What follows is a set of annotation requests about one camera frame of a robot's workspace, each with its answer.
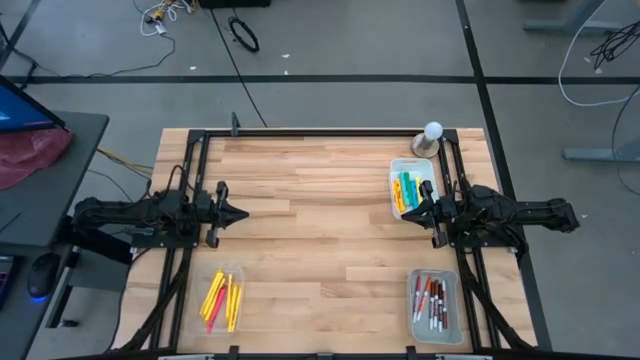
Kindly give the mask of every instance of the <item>black desk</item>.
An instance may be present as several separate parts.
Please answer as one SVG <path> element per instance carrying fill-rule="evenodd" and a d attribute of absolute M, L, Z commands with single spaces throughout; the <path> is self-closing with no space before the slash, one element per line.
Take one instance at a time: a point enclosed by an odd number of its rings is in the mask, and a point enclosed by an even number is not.
<path fill-rule="evenodd" d="M 2 359 L 21 359 L 29 352 L 52 297 L 50 295 L 42 302 L 31 299 L 26 285 L 29 270 L 38 256 L 53 250 L 62 256 L 57 276 L 57 280 L 60 279 L 72 246 L 51 243 L 109 122 L 106 115 L 56 114 L 74 133 L 65 154 L 49 168 L 39 170 L 13 188 L 0 191 L 2 218 L 10 212 L 22 211 L 22 215 L 0 234 L 0 253 L 22 257 L 9 296 L 0 310 Z"/>

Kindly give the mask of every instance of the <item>monitor screen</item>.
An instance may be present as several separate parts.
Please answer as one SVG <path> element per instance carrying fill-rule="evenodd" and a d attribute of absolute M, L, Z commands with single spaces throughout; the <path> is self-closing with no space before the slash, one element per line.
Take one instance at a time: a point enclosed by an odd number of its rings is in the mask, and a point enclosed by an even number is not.
<path fill-rule="evenodd" d="M 0 132 L 52 127 L 54 120 L 6 86 L 0 86 Z"/>

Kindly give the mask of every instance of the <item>plastic bin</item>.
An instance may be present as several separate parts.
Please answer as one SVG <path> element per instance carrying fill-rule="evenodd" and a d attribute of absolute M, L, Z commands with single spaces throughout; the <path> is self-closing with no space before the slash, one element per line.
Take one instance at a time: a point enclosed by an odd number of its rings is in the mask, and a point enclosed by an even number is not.
<path fill-rule="evenodd" d="M 229 281 L 229 274 L 233 274 L 232 282 L 234 284 L 239 284 L 242 290 L 242 299 L 240 299 L 240 307 L 238 308 L 238 318 L 236 320 L 236 328 L 235 331 L 238 331 L 240 328 L 240 320 L 242 320 L 242 306 L 244 305 L 244 272 L 242 271 L 242 267 L 236 263 L 227 262 L 227 263 L 207 263 L 201 264 L 197 268 L 197 273 L 192 276 L 192 293 L 195 296 L 191 297 L 192 304 L 190 306 L 191 313 L 189 314 L 189 323 L 188 328 L 191 330 L 190 332 L 197 335 L 212 335 L 212 336 L 228 336 L 231 335 L 228 330 L 227 320 L 225 318 L 225 312 L 227 310 L 227 299 L 225 295 L 225 299 L 222 300 L 222 305 L 220 307 L 220 312 L 216 317 L 216 320 L 213 323 L 213 328 L 211 329 L 211 333 L 207 333 L 207 325 L 202 317 L 200 316 L 200 308 L 204 303 L 205 298 L 207 297 L 207 293 L 209 292 L 209 287 L 211 287 L 211 281 L 215 277 L 216 271 L 218 269 L 224 272 L 225 278 L 227 278 L 227 282 Z"/>
<path fill-rule="evenodd" d="M 422 314 L 420 321 L 413 323 L 413 304 L 415 299 L 416 281 L 418 275 L 422 278 L 420 294 L 427 282 L 429 276 L 432 280 L 444 281 L 446 283 L 446 307 L 447 307 L 447 328 L 438 330 L 429 329 L 429 316 L 427 307 L 425 313 Z M 460 345 L 464 339 L 460 325 L 458 324 L 458 275 L 448 270 L 432 270 L 432 269 L 415 269 L 409 273 L 407 279 L 407 322 L 409 324 L 409 332 L 416 341 L 425 344 L 445 344 Z"/>
<path fill-rule="evenodd" d="M 393 199 L 393 181 L 398 178 L 401 172 L 408 172 L 411 180 L 415 180 L 420 177 L 420 181 L 429 180 L 433 185 L 433 201 L 440 198 L 438 195 L 438 189 L 436 188 L 435 174 L 433 173 L 433 164 L 429 159 L 394 159 L 391 161 L 389 169 L 389 194 L 391 195 L 391 212 L 396 219 L 400 220 L 400 211 L 396 208 L 395 201 Z"/>

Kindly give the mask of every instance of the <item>wooden table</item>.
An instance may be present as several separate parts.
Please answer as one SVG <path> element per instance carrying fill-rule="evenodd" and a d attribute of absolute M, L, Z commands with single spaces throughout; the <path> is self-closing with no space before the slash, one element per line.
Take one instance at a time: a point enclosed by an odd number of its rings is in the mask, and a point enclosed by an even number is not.
<path fill-rule="evenodd" d="M 163 132 L 155 189 L 164 188 L 173 165 L 182 162 L 187 133 L 188 129 Z M 497 188 L 483 130 L 458 129 L 458 134 L 470 182 Z M 402 353 L 407 345 L 415 345 L 418 352 L 471 351 L 459 284 L 462 345 L 420 344 L 408 332 L 408 272 L 458 269 L 452 249 L 433 249 L 430 231 L 391 214 L 389 163 L 413 157 L 410 140 L 214 138 L 204 188 L 213 192 L 217 181 L 226 181 L 229 203 L 251 216 L 221 232 L 218 249 L 207 247 L 202 238 L 195 250 L 179 352 L 226 353 L 230 345 L 239 345 L 242 353 Z M 455 173 L 452 156 L 448 158 Z M 442 194 L 438 160 L 432 161 Z M 131 337 L 155 305 L 164 253 L 152 250 L 132 268 L 116 347 Z M 515 257 L 505 248 L 486 248 L 483 254 L 493 301 L 520 336 L 535 343 Z M 212 263 L 229 261 L 240 264 L 246 277 L 238 332 L 197 335 L 194 326 L 201 324 L 195 317 L 201 304 L 193 296 L 193 279 Z M 483 345 L 489 346 L 484 312 L 477 302 L 476 309 Z M 168 310 L 164 339 L 170 320 Z"/>

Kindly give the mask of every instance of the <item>computer mouse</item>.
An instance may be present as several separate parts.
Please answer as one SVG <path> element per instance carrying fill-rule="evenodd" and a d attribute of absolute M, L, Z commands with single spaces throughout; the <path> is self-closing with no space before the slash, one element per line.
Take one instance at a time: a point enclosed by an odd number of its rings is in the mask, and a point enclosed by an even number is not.
<path fill-rule="evenodd" d="M 54 253 L 40 255 L 34 261 L 27 279 L 27 288 L 32 298 L 42 298 L 53 290 L 59 264 L 60 255 Z"/>

